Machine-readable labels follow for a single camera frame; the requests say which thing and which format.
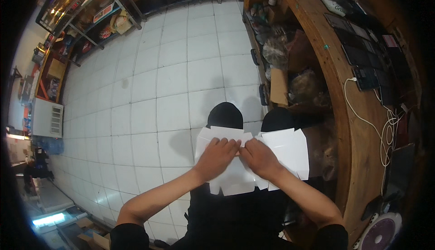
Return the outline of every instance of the air conditioner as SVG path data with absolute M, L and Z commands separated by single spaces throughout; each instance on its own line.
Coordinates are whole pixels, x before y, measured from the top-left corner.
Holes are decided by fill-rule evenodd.
M 35 98 L 32 102 L 32 135 L 62 138 L 63 105 Z

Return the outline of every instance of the white cable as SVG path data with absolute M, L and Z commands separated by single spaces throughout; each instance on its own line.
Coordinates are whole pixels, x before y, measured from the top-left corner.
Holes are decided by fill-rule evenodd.
M 352 112 L 355 114 L 355 116 L 358 117 L 360 120 L 362 120 L 364 122 L 367 122 L 369 125 L 371 125 L 376 130 L 376 133 L 378 134 L 379 139 L 381 141 L 380 148 L 379 148 L 379 156 L 381 158 L 381 164 L 384 167 L 384 174 L 383 174 L 383 177 L 382 177 L 382 185 L 381 185 L 381 194 L 383 195 L 385 171 L 386 171 L 387 166 L 390 164 L 390 157 L 388 156 L 388 151 L 389 151 L 390 148 L 394 149 L 395 146 L 396 146 L 396 143 L 394 141 L 394 135 L 395 135 L 395 132 L 397 131 L 397 127 L 399 126 L 400 119 L 403 116 L 405 116 L 406 114 L 403 114 L 402 116 L 400 116 L 398 118 L 398 116 L 392 110 L 390 110 L 386 106 L 383 106 L 387 110 L 387 118 L 388 118 L 388 120 L 387 120 L 387 122 L 385 122 L 384 127 L 382 128 L 382 132 L 379 133 L 378 129 L 374 126 L 374 124 L 369 122 L 369 121 L 367 121 L 366 119 L 362 118 L 361 116 L 359 116 L 356 113 L 356 111 L 353 109 L 351 104 L 349 103 L 349 100 L 348 100 L 348 97 L 347 97 L 347 94 L 346 94 L 346 83 L 348 81 L 356 82 L 356 80 L 357 79 L 355 77 L 346 79 L 345 84 L 344 84 L 345 99 L 346 99 L 346 102 L 347 102 L 348 106 L 350 107 Z M 378 101 L 380 102 L 381 100 L 379 99 L 379 96 L 376 93 L 376 91 L 375 91 L 375 95 L 376 95 L 376 98 L 378 99 Z M 383 141 L 385 128 L 387 128 L 387 133 L 386 133 L 385 139 L 387 141 L 388 147 L 385 147 L 385 144 L 384 144 L 384 141 Z M 388 131 L 391 132 L 391 140 L 390 141 L 388 140 Z M 382 150 L 384 150 L 384 153 L 385 153 L 385 160 L 382 159 Z

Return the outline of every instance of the roll of tape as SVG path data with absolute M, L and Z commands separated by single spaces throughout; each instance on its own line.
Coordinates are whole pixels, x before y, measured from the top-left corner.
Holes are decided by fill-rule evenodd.
M 275 6 L 276 5 L 276 0 L 269 0 L 269 5 Z

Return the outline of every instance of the hand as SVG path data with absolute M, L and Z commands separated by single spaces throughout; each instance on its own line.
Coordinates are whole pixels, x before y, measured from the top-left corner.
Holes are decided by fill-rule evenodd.
M 271 181 L 285 170 L 272 150 L 256 138 L 247 141 L 245 147 L 240 147 L 240 155 L 249 168 L 263 179 Z
M 212 180 L 225 171 L 241 143 L 241 140 L 213 138 L 192 169 L 199 173 L 204 182 Z

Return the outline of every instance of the forearm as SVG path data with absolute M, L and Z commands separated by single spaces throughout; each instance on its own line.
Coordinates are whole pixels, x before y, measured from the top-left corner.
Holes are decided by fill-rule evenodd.
M 150 189 L 123 205 L 117 225 L 122 223 L 143 225 L 151 216 L 203 183 L 201 176 L 192 169 L 166 184 Z
M 343 225 L 340 210 L 334 202 L 285 168 L 271 182 L 295 201 L 319 228 L 335 223 Z

